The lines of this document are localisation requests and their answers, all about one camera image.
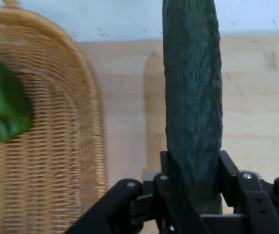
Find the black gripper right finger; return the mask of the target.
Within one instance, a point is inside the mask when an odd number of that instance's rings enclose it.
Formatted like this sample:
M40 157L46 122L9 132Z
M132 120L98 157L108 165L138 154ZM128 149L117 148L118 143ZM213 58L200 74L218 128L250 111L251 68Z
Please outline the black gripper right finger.
M248 220L250 234L279 234L279 177L266 182L258 173L239 170L226 151L219 153L222 195Z

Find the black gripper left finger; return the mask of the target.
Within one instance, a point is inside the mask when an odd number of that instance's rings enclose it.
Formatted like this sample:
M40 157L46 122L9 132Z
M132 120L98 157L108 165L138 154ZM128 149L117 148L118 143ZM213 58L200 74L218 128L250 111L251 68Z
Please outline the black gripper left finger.
M138 234L155 220L161 234L208 234L210 230L179 188L179 171L167 151L162 171L139 182L122 179L86 211L67 234Z

